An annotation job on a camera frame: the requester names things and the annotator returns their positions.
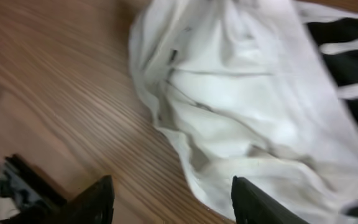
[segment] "white cloth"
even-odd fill
[[[138,95],[198,200],[234,220],[236,175],[310,223],[344,223],[357,128],[291,1],[154,0],[129,47]]]

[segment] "wooden table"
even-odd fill
[[[113,223],[230,223],[194,198],[135,95],[127,40],[146,4],[0,0],[0,162],[20,154],[69,199],[112,175]]]

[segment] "wood grain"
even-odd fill
[[[0,162],[20,154],[69,199],[112,175],[113,223],[230,223],[191,194],[135,95],[127,40],[146,4],[0,0]]]

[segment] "wooden surface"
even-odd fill
[[[135,95],[127,40],[146,4],[0,0],[0,162],[20,154],[67,198],[111,174],[113,223],[229,223],[192,196]]]

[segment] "clothing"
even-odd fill
[[[289,0],[154,0],[137,18],[136,90],[198,200],[234,219],[236,175],[310,223],[354,221],[358,126],[303,25],[331,44],[313,29],[344,16],[358,18]],[[354,48],[325,47],[327,67]]]

